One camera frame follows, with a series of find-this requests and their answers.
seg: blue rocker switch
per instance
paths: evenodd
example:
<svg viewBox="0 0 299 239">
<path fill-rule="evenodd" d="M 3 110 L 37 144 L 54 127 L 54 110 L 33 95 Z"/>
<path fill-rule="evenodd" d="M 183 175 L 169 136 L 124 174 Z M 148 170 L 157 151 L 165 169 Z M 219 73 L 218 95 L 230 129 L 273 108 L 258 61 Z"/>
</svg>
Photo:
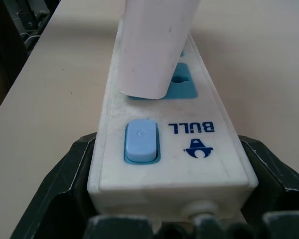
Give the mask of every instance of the blue rocker switch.
<svg viewBox="0 0 299 239">
<path fill-rule="evenodd" d="M 149 164 L 157 158 L 158 130 L 150 119 L 132 120 L 126 129 L 125 159 L 132 164 Z"/>
</svg>

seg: table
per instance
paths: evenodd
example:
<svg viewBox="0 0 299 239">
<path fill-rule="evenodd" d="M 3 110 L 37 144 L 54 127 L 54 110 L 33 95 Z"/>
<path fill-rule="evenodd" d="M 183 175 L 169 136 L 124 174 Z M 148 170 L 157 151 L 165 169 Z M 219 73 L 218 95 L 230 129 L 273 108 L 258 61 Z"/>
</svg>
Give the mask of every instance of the table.
<svg viewBox="0 0 299 239">
<path fill-rule="evenodd" d="M 0 238 L 97 131 L 123 0 L 63 0 L 0 107 Z M 238 134 L 299 172 L 299 0 L 203 0 L 192 36 Z"/>
</svg>

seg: cable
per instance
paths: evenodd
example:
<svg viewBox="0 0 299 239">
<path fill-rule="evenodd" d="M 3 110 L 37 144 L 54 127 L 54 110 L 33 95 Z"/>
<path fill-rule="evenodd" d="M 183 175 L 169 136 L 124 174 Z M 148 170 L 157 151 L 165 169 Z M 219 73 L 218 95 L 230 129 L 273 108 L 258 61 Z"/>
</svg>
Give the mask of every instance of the cable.
<svg viewBox="0 0 299 239">
<path fill-rule="evenodd" d="M 22 36 L 22 35 L 28 35 L 28 36 L 31 36 L 29 33 L 26 33 L 26 32 L 23 32 L 23 33 L 20 34 L 20 36 Z"/>
<path fill-rule="evenodd" d="M 27 41 L 29 41 L 31 38 L 34 38 L 34 37 L 40 37 L 41 35 L 36 35 L 36 36 L 31 36 L 31 37 L 29 37 L 27 40 L 25 40 L 25 44 L 27 43 Z"/>
</svg>

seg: power symbol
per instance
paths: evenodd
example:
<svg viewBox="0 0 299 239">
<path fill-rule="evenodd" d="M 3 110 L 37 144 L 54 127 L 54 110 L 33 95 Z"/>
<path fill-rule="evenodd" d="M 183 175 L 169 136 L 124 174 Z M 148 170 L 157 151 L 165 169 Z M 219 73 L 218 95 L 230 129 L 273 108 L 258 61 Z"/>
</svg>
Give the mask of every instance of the power symbol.
<svg viewBox="0 0 299 239">
<path fill-rule="evenodd" d="M 145 135 L 147 135 L 147 132 L 145 132 L 144 130 L 139 130 L 136 132 L 136 135 L 138 137 L 144 137 Z"/>
</svg>

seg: blue switch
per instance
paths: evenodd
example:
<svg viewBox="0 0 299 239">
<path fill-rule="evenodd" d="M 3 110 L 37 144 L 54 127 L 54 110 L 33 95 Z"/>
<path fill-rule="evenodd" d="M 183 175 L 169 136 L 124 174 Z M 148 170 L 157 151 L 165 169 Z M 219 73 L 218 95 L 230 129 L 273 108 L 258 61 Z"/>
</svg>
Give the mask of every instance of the blue switch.
<svg viewBox="0 0 299 239">
<path fill-rule="evenodd" d="M 157 126 L 150 119 L 135 119 L 126 129 L 125 156 L 133 163 L 149 163 L 157 158 Z"/>
</svg>

